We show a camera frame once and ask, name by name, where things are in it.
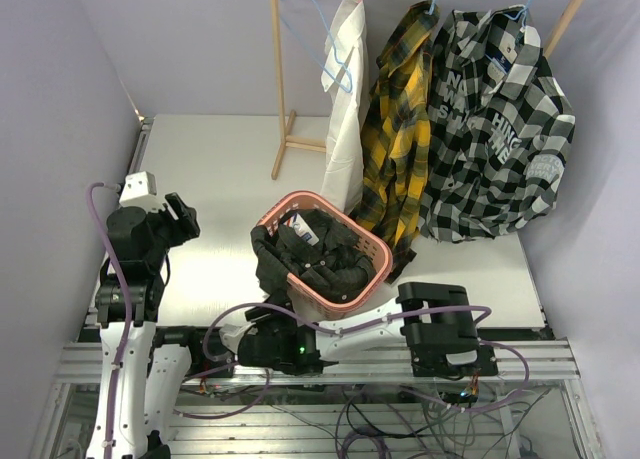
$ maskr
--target wooden clothing rack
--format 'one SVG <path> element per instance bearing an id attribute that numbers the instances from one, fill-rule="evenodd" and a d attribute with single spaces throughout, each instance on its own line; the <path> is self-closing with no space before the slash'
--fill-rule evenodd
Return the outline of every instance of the wooden clothing rack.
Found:
<path id="1" fill-rule="evenodd" d="M 278 154 L 276 155 L 276 161 L 271 171 L 271 179 L 277 179 L 280 172 L 280 166 L 282 165 L 282 159 L 284 153 L 288 147 L 297 149 L 306 149 L 309 151 L 325 152 L 326 148 L 324 140 L 311 139 L 302 136 L 295 136 L 291 134 L 293 130 L 293 123 L 296 120 L 296 111 L 291 110 L 288 118 L 286 118 L 286 110 L 284 103 L 284 77 L 282 73 L 282 47 L 280 38 L 280 12 L 278 7 L 279 0 L 271 0 L 271 27 L 273 28 L 273 52 L 275 56 L 276 64 L 276 83 L 278 87 L 278 115 L 280 126 L 280 147 L 278 148 Z M 571 20 L 580 9 L 580 6 L 584 0 L 570 0 L 566 9 L 558 19 L 551 36 L 544 47 L 544 55 L 549 57 L 554 51 L 560 38 L 565 33 Z"/>

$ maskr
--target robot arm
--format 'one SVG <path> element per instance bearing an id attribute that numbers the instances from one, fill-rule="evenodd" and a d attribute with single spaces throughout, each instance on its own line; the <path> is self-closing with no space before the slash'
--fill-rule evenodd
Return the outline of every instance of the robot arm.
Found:
<path id="1" fill-rule="evenodd" d="M 398 287 L 399 296 L 377 309 L 318 326 L 334 331 L 353 329 L 372 319 L 402 315 L 441 306 L 468 306 L 460 286 L 410 282 Z M 285 295 L 269 302 L 291 308 Z M 406 345 L 414 376 L 462 377 L 497 375 L 493 349 L 481 346 L 471 312 L 448 312 L 384 320 L 348 334 L 325 334 L 278 312 L 260 308 L 245 314 L 249 325 L 223 327 L 222 342 L 237 353 L 243 366 L 270 367 L 286 374 L 321 373 L 324 367 L 375 347 Z"/>
<path id="2" fill-rule="evenodd" d="M 156 197 L 151 174 L 132 174 L 126 178 L 121 207 L 107 219 L 109 240 L 131 292 L 133 320 L 114 379 L 118 366 L 113 358 L 125 330 L 125 302 L 117 277 L 104 267 L 95 299 L 103 364 L 96 425 L 87 450 L 90 459 L 169 457 L 168 448 L 162 446 L 166 418 L 193 361 L 185 341 L 164 340 L 164 334 L 162 343 L 157 343 L 156 321 L 164 292 L 160 272 L 169 249 L 198 237 L 200 228 L 195 210 L 177 194 L 168 194 L 165 200 L 167 204 Z M 156 349 L 149 364 L 154 338 Z M 112 381 L 117 387 L 110 387 Z M 110 390 L 115 410 L 112 440 L 107 444 L 107 404 L 114 399 Z"/>
<path id="3" fill-rule="evenodd" d="M 194 209 L 177 194 L 156 197 L 151 174 L 127 176 L 121 207 L 107 219 L 108 237 L 132 296 L 132 324 L 119 365 L 113 364 L 125 330 L 125 303 L 115 274 L 103 268 L 96 294 L 103 350 L 98 414 L 87 451 L 88 459 L 168 459 L 167 425 L 188 371 L 203 369 L 204 331 L 193 327 L 156 327 L 164 282 L 160 271 L 171 247 L 196 238 L 200 228 Z M 419 311 L 425 307 L 468 306 L 459 286 L 406 283 L 399 297 L 377 309 L 338 321 L 320 322 L 320 328 L 347 330 L 367 321 Z M 293 310 L 286 292 L 267 302 Z M 325 334 L 285 314 L 256 308 L 245 314 L 248 324 L 224 326 L 212 334 L 208 348 L 216 355 L 226 349 L 237 354 L 243 366 L 268 367 L 286 374 L 320 374 L 325 367 L 360 351 L 389 345 L 406 345 L 415 376 L 496 375 L 493 350 L 480 346 L 470 312 L 408 314 L 397 320 L 358 328 L 349 334 Z M 114 370 L 117 368 L 117 380 Z M 113 424 L 107 414 L 115 404 Z M 105 442 L 105 432 L 113 434 Z"/>

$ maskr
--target white shirt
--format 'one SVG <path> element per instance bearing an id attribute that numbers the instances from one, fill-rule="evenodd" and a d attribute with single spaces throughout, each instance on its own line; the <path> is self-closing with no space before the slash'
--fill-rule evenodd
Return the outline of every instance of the white shirt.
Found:
<path id="1" fill-rule="evenodd" d="M 366 48 L 366 24 L 364 4 L 358 0 L 342 0 L 331 23 L 338 59 L 345 63 L 349 77 L 335 60 L 331 39 L 327 37 L 325 68 L 322 86 L 331 95 L 333 110 L 327 134 L 327 169 L 320 194 L 341 211 L 350 212 L 362 196 L 362 146 L 360 127 L 368 109 L 368 61 Z"/>

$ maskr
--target metal rail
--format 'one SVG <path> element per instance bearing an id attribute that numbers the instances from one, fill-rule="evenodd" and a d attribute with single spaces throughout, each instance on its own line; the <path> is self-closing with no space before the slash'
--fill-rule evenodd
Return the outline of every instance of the metal rail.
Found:
<path id="1" fill-rule="evenodd" d="M 509 342 L 527 359 L 532 380 L 578 379 L 579 371 L 569 343 L 559 341 Z M 102 364 L 101 345 L 97 343 L 72 343 L 64 348 L 58 372 L 57 384 L 99 384 Z M 511 353 L 496 349 L 497 377 L 486 377 L 483 381 L 517 381 L 523 376 L 523 366 Z M 318 384 L 424 384 L 444 379 L 413 377 L 411 358 L 407 348 L 380 348 L 364 351 L 357 358 L 341 361 L 325 368 L 318 376 L 288 376 L 274 373 L 274 385 L 318 385 Z M 249 367 L 236 367 L 231 378 L 216 379 L 217 385 L 264 384 L 264 371 Z"/>

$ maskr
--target laundry basket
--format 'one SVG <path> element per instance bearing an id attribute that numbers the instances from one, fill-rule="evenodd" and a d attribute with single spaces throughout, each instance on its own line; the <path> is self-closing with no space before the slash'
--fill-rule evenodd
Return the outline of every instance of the laundry basket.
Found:
<path id="1" fill-rule="evenodd" d="M 373 291 L 382 284 L 391 272 L 393 257 L 389 246 L 379 237 L 374 236 L 366 229 L 363 229 L 345 214 L 340 212 L 328 201 L 320 197 L 318 194 L 309 191 L 297 191 L 285 196 L 280 202 L 267 212 L 258 225 L 265 226 L 269 234 L 273 236 L 282 217 L 289 211 L 295 209 L 320 209 L 330 214 L 334 219 L 346 225 L 360 237 L 360 241 L 356 246 L 358 250 L 364 252 L 371 258 L 376 275 L 369 284 L 364 288 L 358 297 L 346 304 L 334 304 L 319 295 L 302 280 L 293 273 L 287 276 L 289 283 L 289 297 L 295 300 L 304 300 L 309 303 L 315 310 L 323 314 L 327 319 L 336 320 L 343 318 L 348 312 L 351 312 L 363 306 Z"/>

